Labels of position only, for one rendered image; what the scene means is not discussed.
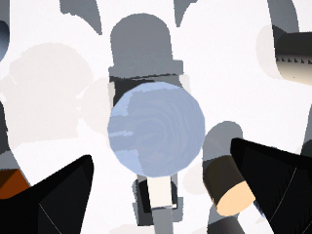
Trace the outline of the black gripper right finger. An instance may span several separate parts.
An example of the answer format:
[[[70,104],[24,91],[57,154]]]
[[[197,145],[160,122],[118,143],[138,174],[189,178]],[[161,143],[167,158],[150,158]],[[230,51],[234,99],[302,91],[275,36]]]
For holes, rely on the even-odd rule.
[[[312,157],[240,137],[230,153],[273,234],[304,234],[312,225]]]

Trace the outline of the brown cylinder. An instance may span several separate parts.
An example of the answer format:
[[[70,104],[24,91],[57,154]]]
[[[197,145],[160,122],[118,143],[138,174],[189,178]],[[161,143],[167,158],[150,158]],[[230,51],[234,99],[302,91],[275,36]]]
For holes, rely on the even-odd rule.
[[[219,215],[236,215],[254,202],[233,156],[214,159],[203,172],[203,181]]]

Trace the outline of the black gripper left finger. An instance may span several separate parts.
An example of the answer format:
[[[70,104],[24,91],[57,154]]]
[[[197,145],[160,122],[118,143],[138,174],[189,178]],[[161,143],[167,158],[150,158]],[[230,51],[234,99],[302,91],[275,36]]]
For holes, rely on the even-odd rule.
[[[0,234],[81,234],[94,171],[86,153],[42,182],[0,199]]]

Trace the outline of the dark grey bottle with blue cap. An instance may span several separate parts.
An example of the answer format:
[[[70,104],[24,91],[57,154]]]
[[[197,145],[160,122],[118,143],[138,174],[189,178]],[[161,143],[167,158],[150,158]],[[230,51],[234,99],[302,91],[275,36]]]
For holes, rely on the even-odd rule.
[[[312,139],[304,145],[303,151],[301,151],[300,156],[311,156],[312,157]]]

